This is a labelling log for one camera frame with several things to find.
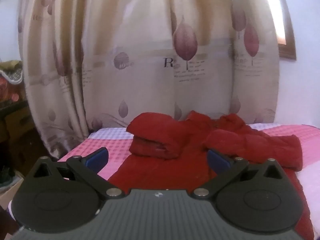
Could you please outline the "pink checkered bed sheet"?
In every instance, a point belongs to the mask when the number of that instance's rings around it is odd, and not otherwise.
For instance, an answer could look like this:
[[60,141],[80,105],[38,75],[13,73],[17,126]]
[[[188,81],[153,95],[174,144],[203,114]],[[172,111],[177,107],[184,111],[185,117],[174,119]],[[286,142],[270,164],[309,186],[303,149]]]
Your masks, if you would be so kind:
[[[127,128],[106,128],[92,134],[61,161],[86,157],[104,147],[108,163],[99,176],[110,182],[130,156],[133,135]],[[227,223],[208,200],[198,200],[183,189],[130,189],[119,199],[104,202],[83,226],[60,233],[40,233],[23,226],[14,239],[314,239],[305,195],[303,213],[294,229],[282,233],[250,233]]]

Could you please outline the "wooden window frame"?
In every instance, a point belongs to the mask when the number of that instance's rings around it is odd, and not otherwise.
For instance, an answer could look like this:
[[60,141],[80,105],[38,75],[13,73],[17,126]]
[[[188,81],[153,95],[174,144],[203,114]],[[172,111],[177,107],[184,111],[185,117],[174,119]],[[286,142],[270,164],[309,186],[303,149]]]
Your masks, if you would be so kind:
[[282,9],[282,16],[283,16],[283,22],[284,22],[285,38],[284,38],[284,42],[282,43],[278,42],[279,56],[285,59],[296,61],[297,54],[296,54],[295,36],[294,36],[289,8],[287,6],[286,0],[280,0],[280,5]]

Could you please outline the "beige leaf print curtain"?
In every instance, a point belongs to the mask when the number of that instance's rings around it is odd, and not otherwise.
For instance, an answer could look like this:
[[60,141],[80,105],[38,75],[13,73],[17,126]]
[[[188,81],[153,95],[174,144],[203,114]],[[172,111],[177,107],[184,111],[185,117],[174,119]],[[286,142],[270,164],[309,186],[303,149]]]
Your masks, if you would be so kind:
[[271,123],[279,50],[267,0],[21,0],[27,99],[49,154],[144,112]]

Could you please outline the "red puffer jacket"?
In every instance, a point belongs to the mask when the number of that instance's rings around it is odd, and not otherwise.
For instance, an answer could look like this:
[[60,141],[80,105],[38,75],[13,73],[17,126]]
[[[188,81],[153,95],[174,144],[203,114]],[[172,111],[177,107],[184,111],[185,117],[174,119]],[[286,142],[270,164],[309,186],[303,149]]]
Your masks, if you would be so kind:
[[161,113],[142,113],[126,130],[133,135],[130,156],[109,179],[125,192],[192,191],[215,177],[207,163],[207,152],[216,150],[251,163],[276,159],[298,194],[304,196],[296,176],[303,167],[303,151],[295,135],[273,137],[246,125],[236,114],[212,120],[194,111],[182,121]]

